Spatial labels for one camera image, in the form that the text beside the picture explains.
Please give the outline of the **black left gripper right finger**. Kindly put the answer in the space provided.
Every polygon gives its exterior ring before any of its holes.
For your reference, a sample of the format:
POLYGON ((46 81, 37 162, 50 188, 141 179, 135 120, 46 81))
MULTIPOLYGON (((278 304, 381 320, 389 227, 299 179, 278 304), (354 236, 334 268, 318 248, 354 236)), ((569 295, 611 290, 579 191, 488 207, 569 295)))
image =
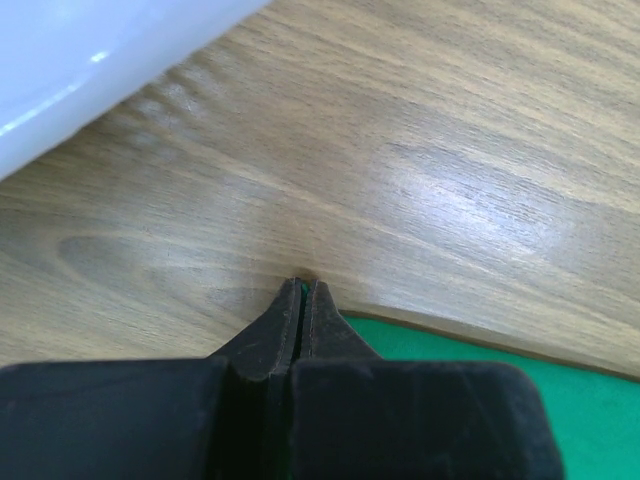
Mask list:
POLYGON ((561 479, 541 396, 499 362, 386 361, 338 314, 307 297, 292 369, 296 479, 561 479))

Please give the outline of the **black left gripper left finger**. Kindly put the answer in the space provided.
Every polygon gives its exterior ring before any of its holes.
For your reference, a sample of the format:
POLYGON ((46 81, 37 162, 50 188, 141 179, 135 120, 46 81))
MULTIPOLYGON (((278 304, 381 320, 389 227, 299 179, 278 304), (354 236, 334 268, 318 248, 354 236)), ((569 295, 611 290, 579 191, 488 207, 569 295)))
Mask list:
POLYGON ((5 479, 276 479, 303 287, 202 358, 23 363, 1 371, 5 479))

